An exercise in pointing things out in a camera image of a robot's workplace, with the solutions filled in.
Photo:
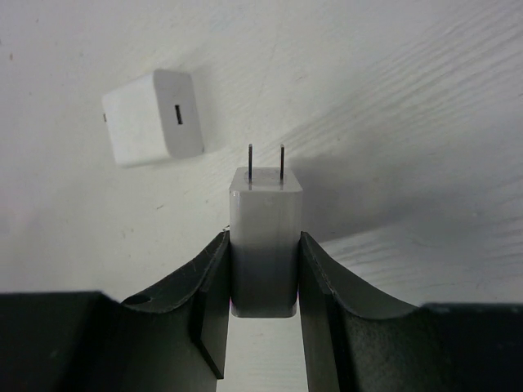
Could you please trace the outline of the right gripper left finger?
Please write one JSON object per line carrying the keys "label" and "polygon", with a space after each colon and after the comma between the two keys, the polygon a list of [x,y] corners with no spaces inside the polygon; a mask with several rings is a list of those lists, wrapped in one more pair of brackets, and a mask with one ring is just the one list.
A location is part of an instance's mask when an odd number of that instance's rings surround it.
{"label": "right gripper left finger", "polygon": [[124,301],[1,296],[4,391],[214,391],[225,370],[230,236]]}

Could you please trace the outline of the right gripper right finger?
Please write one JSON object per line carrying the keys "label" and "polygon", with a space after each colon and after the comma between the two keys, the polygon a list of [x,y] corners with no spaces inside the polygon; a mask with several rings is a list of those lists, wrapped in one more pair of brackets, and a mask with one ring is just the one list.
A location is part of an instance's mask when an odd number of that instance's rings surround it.
{"label": "right gripper right finger", "polygon": [[311,391],[519,391],[522,307],[414,306],[353,274],[308,233],[299,305]]}

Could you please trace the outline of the long white charger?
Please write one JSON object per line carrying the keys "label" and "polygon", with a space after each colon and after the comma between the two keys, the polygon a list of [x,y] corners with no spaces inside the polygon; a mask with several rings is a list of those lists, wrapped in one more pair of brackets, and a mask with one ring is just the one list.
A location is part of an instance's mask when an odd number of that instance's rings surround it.
{"label": "long white charger", "polygon": [[303,189],[285,166],[236,170],[229,188],[231,301],[234,316],[285,319],[294,316],[298,287],[298,248],[302,232]]}

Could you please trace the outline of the white USB charger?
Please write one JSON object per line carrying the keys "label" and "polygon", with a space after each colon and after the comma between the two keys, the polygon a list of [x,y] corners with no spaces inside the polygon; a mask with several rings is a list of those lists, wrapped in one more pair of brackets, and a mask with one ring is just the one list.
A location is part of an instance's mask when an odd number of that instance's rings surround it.
{"label": "white USB charger", "polygon": [[192,78],[156,69],[103,95],[115,163],[139,167],[199,156],[203,136]]}

